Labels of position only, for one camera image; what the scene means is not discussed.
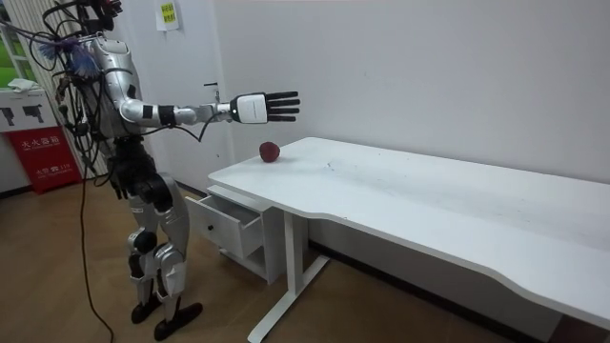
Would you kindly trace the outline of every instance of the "white desk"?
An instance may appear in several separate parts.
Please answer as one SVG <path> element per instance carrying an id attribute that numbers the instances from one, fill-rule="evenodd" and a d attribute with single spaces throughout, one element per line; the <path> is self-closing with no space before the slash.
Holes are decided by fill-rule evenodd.
<path id="1" fill-rule="evenodd" d="M 610 329 L 610 186 L 319 138 L 214 172 L 218 185 L 285 212 L 289 291 L 261 341 L 326 263 L 302 272 L 302 218 L 328 219 L 495 278 Z"/>

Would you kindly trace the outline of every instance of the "drawer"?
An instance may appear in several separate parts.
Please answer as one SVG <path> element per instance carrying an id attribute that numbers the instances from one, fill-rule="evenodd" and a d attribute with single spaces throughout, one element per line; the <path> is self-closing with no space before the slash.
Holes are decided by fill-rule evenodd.
<path id="1" fill-rule="evenodd" d="M 260 213 L 214 195 L 186 200 L 191 227 L 217 246 L 245 258 L 263 245 Z"/>

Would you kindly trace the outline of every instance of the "robot leg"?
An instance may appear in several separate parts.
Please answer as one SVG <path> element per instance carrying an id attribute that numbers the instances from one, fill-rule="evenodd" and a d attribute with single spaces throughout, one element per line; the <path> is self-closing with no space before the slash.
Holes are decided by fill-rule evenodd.
<path id="1" fill-rule="evenodd" d="M 139 226 L 136 232 L 130 234 L 127 241 L 130 250 L 131 280 L 135 284 L 138 299 L 138 304 L 132 311 L 132 323 L 139 324 L 161 305 L 153 294 L 154 277 L 158 269 L 154 261 L 158 217 L 153 205 L 146 204 L 139 196 L 129 194 L 128 197 L 133 216 Z"/>
<path id="2" fill-rule="evenodd" d="M 168 243 L 154 249 L 154 260 L 158 267 L 157 297 L 163 303 L 165 314 L 165 319 L 154 328 L 154 339 L 161 341 L 189 324 L 203 311 L 199 303 L 180 309 L 186 281 L 189 214 L 178 186 L 167 174 L 156 174 L 138 184 L 137 192 L 144 202 L 154 205 L 161 230 L 168 236 Z"/>

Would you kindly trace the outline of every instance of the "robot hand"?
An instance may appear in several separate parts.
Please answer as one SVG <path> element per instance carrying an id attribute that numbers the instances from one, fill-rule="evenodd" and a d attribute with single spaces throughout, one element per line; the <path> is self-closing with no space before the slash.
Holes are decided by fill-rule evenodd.
<path id="1" fill-rule="evenodd" d="M 254 93 L 239 95 L 233 99 L 227 109 L 231 118 L 243 124 L 266 124 L 273 122 L 294 122 L 296 117 L 286 114 L 297 114 L 299 109 L 294 106 L 300 105 L 296 91 L 285 91 L 278 93 Z"/>

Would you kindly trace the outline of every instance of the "desk leg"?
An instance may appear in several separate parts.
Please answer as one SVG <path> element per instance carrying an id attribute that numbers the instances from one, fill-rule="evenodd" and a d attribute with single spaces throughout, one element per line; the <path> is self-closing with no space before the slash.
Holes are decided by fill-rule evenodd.
<path id="1" fill-rule="evenodd" d="M 305 287 L 329 260 L 328 257 L 319 256 L 307 271 L 303 272 L 303 230 L 305 228 L 307 228 L 307 219 L 284 212 L 288 291 L 252 330 L 248 336 L 250 343 L 260 343 L 265 339 L 279 318 L 288 311 Z"/>

